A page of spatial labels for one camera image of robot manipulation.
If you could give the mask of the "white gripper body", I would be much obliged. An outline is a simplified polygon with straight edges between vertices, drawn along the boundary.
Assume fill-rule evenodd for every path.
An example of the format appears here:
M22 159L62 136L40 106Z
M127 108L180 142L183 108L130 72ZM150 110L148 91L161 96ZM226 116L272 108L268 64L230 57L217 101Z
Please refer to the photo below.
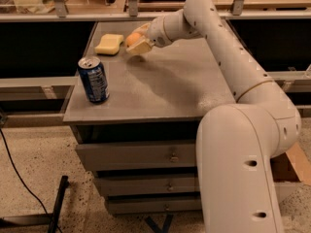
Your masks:
M165 32L164 17L157 17L150 23L146 36L158 48L164 48L172 44Z

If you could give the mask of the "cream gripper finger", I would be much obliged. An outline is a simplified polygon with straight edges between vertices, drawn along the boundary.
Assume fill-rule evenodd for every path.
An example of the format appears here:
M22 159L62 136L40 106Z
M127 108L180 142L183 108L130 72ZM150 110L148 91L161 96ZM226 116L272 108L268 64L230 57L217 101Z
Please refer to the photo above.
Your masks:
M133 30L133 33L139 33L140 35L146 35L150 25L151 24L147 22L141 25L140 27L136 28L135 30Z
M132 55L139 55L152 50L155 44L147 38L142 38L126 49Z

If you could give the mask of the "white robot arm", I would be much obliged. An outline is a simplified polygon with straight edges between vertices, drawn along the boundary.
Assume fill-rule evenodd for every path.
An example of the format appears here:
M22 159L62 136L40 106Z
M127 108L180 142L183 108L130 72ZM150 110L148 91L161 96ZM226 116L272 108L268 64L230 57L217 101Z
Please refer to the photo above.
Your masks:
M186 0L125 40L131 54L204 38L234 98L210 110L196 136L206 233L284 233L270 161L290 149L300 114L286 93L223 25L212 0Z

